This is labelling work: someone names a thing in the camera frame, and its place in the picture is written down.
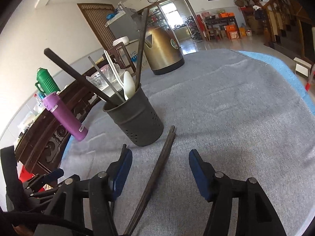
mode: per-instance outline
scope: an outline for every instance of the kettle base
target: kettle base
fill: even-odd
[[[176,63],[174,63],[174,64],[172,64],[170,66],[167,66],[167,67],[164,67],[164,68],[161,68],[161,69],[158,69],[158,70],[152,70],[152,72],[155,75],[167,74],[169,72],[172,72],[172,71],[180,68],[184,63],[185,63],[185,60],[184,60],[184,58],[182,58],[181,60],[177,61]]]

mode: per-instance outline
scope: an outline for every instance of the green thermos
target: green thermos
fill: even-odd
[[[35,87],[39,90],[39,92],[44,93],[46,96],[50,93],[60,91],[59,87],[53,80],[53,77],[51,77],[48,70],[45,68],[40,67],[37,70],[36,80],[37,83],[35,83]]]

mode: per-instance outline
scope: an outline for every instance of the gray refrigerator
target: gray refrigerator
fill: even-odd
[[[125,8],[124,13],[119,12],[107,25],[116,39],[123,36],[127,36],[130,41],[139,39],[141,17],[134,9]]]

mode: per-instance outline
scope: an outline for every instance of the staircase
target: staircase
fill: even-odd
[[[297,0],[270,0],[263,7],[265,45],[287,57],[314,64],[312,21]]]

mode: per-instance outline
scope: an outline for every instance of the barcode label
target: barcode label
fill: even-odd
[[[58,105],[55,105],[50,111],[51,112],[55,111],[57,107],[58,107]]]
[[[84,126],[81,125],[81,127],[79,128],[79,131],[82,132],[83,129],[84,129]]]

